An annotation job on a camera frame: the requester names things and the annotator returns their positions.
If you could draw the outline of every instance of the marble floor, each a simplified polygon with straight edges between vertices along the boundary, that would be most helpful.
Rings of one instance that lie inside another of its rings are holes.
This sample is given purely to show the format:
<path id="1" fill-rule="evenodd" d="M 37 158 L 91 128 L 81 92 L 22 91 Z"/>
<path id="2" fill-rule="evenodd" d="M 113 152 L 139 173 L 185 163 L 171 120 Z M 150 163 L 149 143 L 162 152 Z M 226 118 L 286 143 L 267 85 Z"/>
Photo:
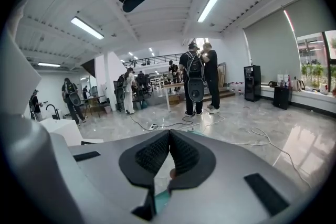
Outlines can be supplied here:
<path id="1" fill-rule="evenodd" d="M 208 104 L 205 102 L 203 107 L 206 108 Z M 275 145 L 291 155 L 297 170 L 311 186 L 323 182 L 334 157 L 335 119 L 292 106 L 288 110 L 282 110 L 274 107 L 268 100 L 252 103 L 245 101 L 242 96 L 221 99 L 220 107 L 219 115 L 224 120 L 204 110 L 202 116 L 188 118 L 193 121 L 193 125 L 198 125 L 187 126 L 183 130 L 201 131 L 206 136 L 231 143 L 267 142 L 265 137 L 251 131 L 252 127 L 258 127 L 269 135 Z M 152 123 L 162 126 L 183 122 L 184 111 L 185 102 L 172 106 L 170 113 L 166 104 L 160 104 L 136 111 L 132 117 L 148 129 Z M 175 129 L 182 127 L 185 125 L 174 126 Z M 100 138 L 105 142 L 148 132 L 124 112 L 104 114 L 101 118 L 89 115 L 87 122 L 81 124 L 79 130 L 84 138 Z M 293 169 L 289 156 L 277 148 L 271 145 L 242 146 L 286 174 L 302 191 L 309 188 Z M 174 162 L 169 155 L 155 178 L 156 193 L 166 189 L 170 180 L 169 171 L 172 168 Z"/>

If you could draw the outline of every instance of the fluorescent ceiling light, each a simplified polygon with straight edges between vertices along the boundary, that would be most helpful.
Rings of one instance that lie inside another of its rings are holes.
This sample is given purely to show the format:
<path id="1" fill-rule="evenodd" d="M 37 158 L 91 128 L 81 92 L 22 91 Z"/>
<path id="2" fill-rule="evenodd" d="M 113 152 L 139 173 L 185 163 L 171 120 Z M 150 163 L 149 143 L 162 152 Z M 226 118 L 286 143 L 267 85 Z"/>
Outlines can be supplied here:
<path id="1" fill-rule="evenodd" d="M 208 3 L 206 4 L 204 10 L 202 11 L 202 14 L 200 15 L 198 19 L 198 23 L 202 23 L 205 18 L 208 16 L 209 12 L 212 10 L 212 8 L 215 6 L 216 2 L 218 0 L 209 0 Z"/>
<path id="2" fill-rule="evenodd" d="M 61 65 L 56 65 L 54 63 L 45 63 L 45 62 L 39 62 L 37 65 L 44 66 L 44 67 L 60 67 L 61 66 Z"/>
<path id="3" fill-rule="evenodd" d="M 93 28 L 88 26 L 86 23 L 84 23 L 82 20 L 78 19 L 77 17 L 73 18 L 71 20 L 71 22 L 74 25 L 77 25 L 79 28 L 82 28 L 84 31 L 88 32 L 89 34 L 92 34 L 93 36 L 95 36 L 98 39 L 103 39 L 104 38 L 104 36 L 99 34 L 96 30 L 94 30 Z"/>
<path id="4" fill-rule="evenodd" d="M 288 22 L 289 22 L 290 28 L 291 28 L 292 31 L 294 32 L 293 25 L 292 25 L 292 23 L 291 23 L 291 21 L 290 21 L 290 19 L 289 19 L 289 16 L 288 16 L 288 14 L 287 14 L 287 12 L 286 12 L 285 10 L 284 10 L 284 14 L 285 14 L 285 16 L 287 17 L 287 20 L 288 20 Z"/>

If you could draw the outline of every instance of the black t-shirt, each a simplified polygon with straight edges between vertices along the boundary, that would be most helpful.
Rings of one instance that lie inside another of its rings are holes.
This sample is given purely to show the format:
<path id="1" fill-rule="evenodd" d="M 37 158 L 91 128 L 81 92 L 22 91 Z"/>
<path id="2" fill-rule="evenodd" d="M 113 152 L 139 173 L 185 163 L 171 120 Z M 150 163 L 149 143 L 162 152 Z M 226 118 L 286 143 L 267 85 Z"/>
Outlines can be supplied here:
<path id="1" fill-rule="evenodd" d="M 177 65 L 173 65 L 173 67 L 169 66 L 168 72 L 171 71 L 172 73 L 174 73 L 174 72 L 177 72 L 178 70 L 179 70 L 179 67 Z"/>
<path id="2" fill-rule="evenodd" d="M 35 107 L 35 111 L 36 113 L 40 113 L 41 112 L 41 109 L 40 109 L 40 106 L 38 105 L 38 99 L 37 99 L 37 96 L 34 96 L 32 99 L 31 99 L 31 103 L 33 104 L 33 106 Z"/>
<path id="3" fill-rule="evenodd" d="M 75 90 L 77 90 L 76 84 L 73 83 L 73 87 L 75 88 Z M 65 84 L 63 84 L 63 86 L 62 86 L 62 92 L 65 92 Z"/>
<path id="4" fill-rule="evenodd" d="M 210 50 L 207 53 L 207 58 L 210 59 L 209 62 L 205 63 L 204 75 L 206 79 L 218 77 L 217 70 L 217 53 L 214 50 Z"/>
<path id="5" fill-rule="evenodd" d="M 196 54 L 195 51 L 189 51 L 192 55 Z M 183 80 L 184 82 L 186 81 L 187 78 L 187 67 L 188 67 L 188 61 L 189 61 L 189 55 L 185 52 L 181 55 L 180 57 L 180 65 L 183 65 L 184 70 L 183 70 Z"/>

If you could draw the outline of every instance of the roller blind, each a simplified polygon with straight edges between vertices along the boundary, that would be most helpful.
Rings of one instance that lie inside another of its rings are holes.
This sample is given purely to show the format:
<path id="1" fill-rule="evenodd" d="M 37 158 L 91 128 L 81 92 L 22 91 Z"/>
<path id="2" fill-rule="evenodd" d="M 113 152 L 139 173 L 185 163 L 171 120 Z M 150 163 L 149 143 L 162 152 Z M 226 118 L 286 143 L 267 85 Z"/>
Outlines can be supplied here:
<path id="1" fill-rule="evenodd" d="M 299 0 L 285 10 L 297 37 L 336 30 L 336 22 L 324 0 Z"/>
<path id="2" fill-rule="evenodd" d="M 288 72 L 300 78 L 300 58 L 294 34 L 283 10 L 247 27 L 245 34 L 254 65 L 261 68 L 261 81 L 277 81 Z"/>

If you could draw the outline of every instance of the railing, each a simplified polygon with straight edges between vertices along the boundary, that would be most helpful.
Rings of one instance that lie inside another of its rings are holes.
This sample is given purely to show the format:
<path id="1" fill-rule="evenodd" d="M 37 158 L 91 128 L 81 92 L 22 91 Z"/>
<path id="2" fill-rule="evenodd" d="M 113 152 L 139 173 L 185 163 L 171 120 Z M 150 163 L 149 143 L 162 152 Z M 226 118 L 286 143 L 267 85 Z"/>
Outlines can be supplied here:
<path id="1" fill-rule="evenodd" d="M 164 63 L 169 61 L 173 61 L 175 64 L 178 64 L 181 55 L 182 54 L 171 54 L 171 55 L 132 60 L 130 62 L 125 62 L 124 66 L 136 68 L 136 67 L 155 65 L 157 63 Z"/>

